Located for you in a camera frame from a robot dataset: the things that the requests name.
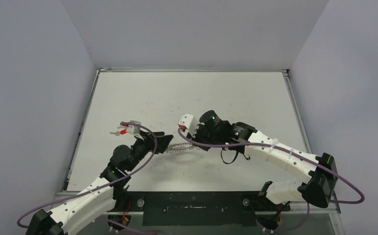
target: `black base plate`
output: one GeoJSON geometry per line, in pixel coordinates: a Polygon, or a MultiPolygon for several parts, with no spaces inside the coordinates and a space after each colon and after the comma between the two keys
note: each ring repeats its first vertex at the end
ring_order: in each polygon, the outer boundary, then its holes
{"type": "Polygon", "coordinates": [[[144,226],[256,226],[252,208],[255,212],[276,212],[279,208],[265,197],[258,197],[258,193],[259,191],[127,192],[127,196],[132,202],[131,212],[144,212],[144,226]],[[242,200],[246,198],[250,200],[252,207],[242,204],[242,200]],[[138,199],[144,200],[143,207],[137,206],[138,199]]]}

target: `cable clip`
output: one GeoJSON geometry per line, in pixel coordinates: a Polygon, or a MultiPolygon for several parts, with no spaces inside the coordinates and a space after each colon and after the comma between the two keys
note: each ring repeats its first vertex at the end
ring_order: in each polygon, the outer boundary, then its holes
{"type": "Polygon", "coordinates": [[[293,151],[294,151],[294,148],[291,148],[290,153],[288,154],[288,157],[287,157],[287,164],[285,165],[285,170],[287,170],[288,162],[290,161],[290,158],[291,158],[291,155],[293,154],[293,151]]]}
{"type": "Polygon", "coordinates": [[[97,198],[96,194],[94,193],[95,191],[93,191],[92,189],[89,189],[89,188],[85,188],[85,189],[90,192],[90,194],[94,197],[94,199],[97,198]]]}
{"type": "Polygon", "coordinates": [[[271,144],[270,148],[268,149],[268,154],[271,154],[271,152],[272,152],[273,149],[274,149],[274,146],[276,146],[276,144],[278,144],[278,143],[279,143],[279,139],[274,138],[274,139],[273,139],[273,143],[271,144]]]}

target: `metal frame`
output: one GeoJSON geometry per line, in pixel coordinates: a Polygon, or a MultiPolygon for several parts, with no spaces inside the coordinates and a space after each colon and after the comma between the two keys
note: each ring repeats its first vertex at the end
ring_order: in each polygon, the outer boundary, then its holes
{"type": "MultiPolygon", "coordinates": [[[[303,142],[304,142],[305,147],[306,147],[306,151],[308,153],[312,153],[311,147],[310,147],[310,144],[309,144],[309,141],[308,141],[308,138],[307,138],[306,130],[305,130],[305,127],[303,125],[303,121],[302,121],[300,112],[298,110],[296,100],[294,98],[293,90],[292,90],[292,87],[291,87],[291,84],[290,84],[290,79],[289,79],[289,76],[288,76],[288,70],[281,70],[281,71],[280,70],[237,70],[237,69],[229,70],[229,69],[225,69],[225,68],[214,68],[214,67],[208,67],[208,66],[197,67],[197,68],[193,68],[193,69],[100,68],[100,69],[97,69],[97,71],[96,71],[93,87],[92,87],[92,90],[91,90],[91,93],[90,93],[88,107],[87,107],[87,110],[85,112],[84,119],[82,121],[81,129],[80,129],[80,133],[79,133],[79,136],[78,136],[78,140],[77,140],[76,145],[75,145],[75,150],[74,150],[74,153],[73,153],[73,157],[72,157],[70,169],[69,169],[69,172],[68,172],[68,175],[67,175],[67,179],[65,181],[64,190],[66,190],[66,187],[68,185],[68,181],[69,181],[71,173],[72,173],[72,168],[73,168],[73,164],[75,163],[79,143],[81,142],[82,133],[83,133],[83,130],[84,130],[84,127],[85,127],[85,123],[87,121],[89,109],[90,109],[90,106],[91,106],[91,103],[92,103],[92,99],[93,99],[95,88],[96,88],[96,85],[97,85],[97,82],[98,82],[99,74],[101,72],[282,72],[283,77],[284,77],[284,81],[285,81],[285,84],[286,84],[287,92],[290,96],[290,101],[292,103],[293,110],[294,110],[294,113],[295,113],[295,116],[296,116],[296,119],[297,119],[297,122],[298,122],[298,125],[299,125],[299,129],[300,129],[300,132],[302,134],[303,142]]],[[[60,199],[60,198],[65,197],[65,196],[73,195],[73,194],[76,194],[76,192],[66,192],[66,191],[57,192],[54,196],[54,200],[60,199]]],[[[300,214],[303,214],[303,213],[306,213],[306,210],[307,210],[307,204],[303,203],[303,202],[290,203],[290,207],[291,207],[291,211],[285,211],[284,213],[300,213],[300,214]]],[[[269,214],[269,213],[273,213],[273,212],[264,212],[264,211],[260,211],[260,212],[257,211],[256,212],[256,214],[269,214]]],[[[338,204],[330,204],[329,207],[326,208],[326,209],[311,206],[310,207],[310,213],[328,213],[330,215],[331,223],[332,223],[335,234],[336,235],[344,235],[345,234],[343,226],[342,226],[342,222],[341,222],[340,217],[339,217],[339,214],[341,212],[340,212],[340,208],[339,208],[338,204]]],[[[107,212],[105,214],[122,214],[122,212],[107,212]]],[[[130,215],[143,214],[143,212],[129,212],[128,214],[130,214],[130,215]]]]}

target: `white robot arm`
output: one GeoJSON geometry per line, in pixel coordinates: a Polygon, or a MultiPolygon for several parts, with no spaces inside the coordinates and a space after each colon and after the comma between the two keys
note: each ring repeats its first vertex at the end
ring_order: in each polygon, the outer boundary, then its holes
{"type": "Polygon", "coordinates": [[[248,124],[242,122],[230,124],[221,120],[213,110],[204,113],[199,121],[193,115],[181,115],[178,125],[182,131],[188,130],[188,139],[203,144],[199,147],[206,151],[216,144],[256,143],[228,149],[250,157],[259,157],[296,176],[298,180],[265,183],[260,195],[265,196],[272,203],[307,201],[321,208],[329,205],[337,178],[309,162],[321,164],[336,172],[333,156],[324,153],[319,157],[293,149],[248,124]],[[297,155],[309,161],[303,161],[297,155]]]}
{"type": "MultiPolygon", "coordinates": [[[[148,152],[154,151],[155,146],[154,137],[140,131],[137,126],[129,125],[126,130],[114,134],[118,136],[125,133],[136,137],[134,145],[116,147],[108,166],[101,175],[75,198],[47,212],[43,209],[36,212],[27,228],[26,235],[75,235],[103,213],[114,207],[124,207],[125,202],[128,201],[124,187],[130,180],[126,171],[132,171],[148,152]]],[[[157,149],[154,154],[164,153],[173,136],[165,135],[164,132],[154,132],[154,135],[157,139],[157,149]]]]}

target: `black joint housing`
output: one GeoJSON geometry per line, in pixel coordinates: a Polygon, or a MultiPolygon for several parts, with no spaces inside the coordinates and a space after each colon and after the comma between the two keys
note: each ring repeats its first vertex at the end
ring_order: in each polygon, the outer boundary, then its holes
{"type": "MultiPolygon", "coordinates": [[[[322,157],[316,157],[319,164],[337,173],[334,157],[330,154],[323,153],[322,157]]],[[[303,199],[308,203],[327,208],[336,186],[337,178],[323,169],[317,167],[315,171],[309,172],[312,176],[308,184],[302,184],[297,188],[302,193],[303,199]]]]}
{"type": "Polygon", "coordinates": [[[62,230],[62,223],[56,223],[55,220],[50,217],[52,212],[45,212],[40,209],[36,212],[29,223],[26,235],[64,235],[64,230],[62,230]]]}
{"type": "MultiPolygon", "coordinates": [[[[257,130],[243,122],[230,124],[227,120],[222,120],[214,110],[205,112],[199,118],[199,128],[196,131],[195,138],[190,134],[187,135],[189,139],[196,142],[206,144],[225,144],[225,143],[243,143],[247,142],[252,133],[257,130]]],[[[199,148],[208,151],[209,147],[199,148]]],[[[235,150],[244,154],[245,146],[232,147],[230,150],[235,150]]]]}

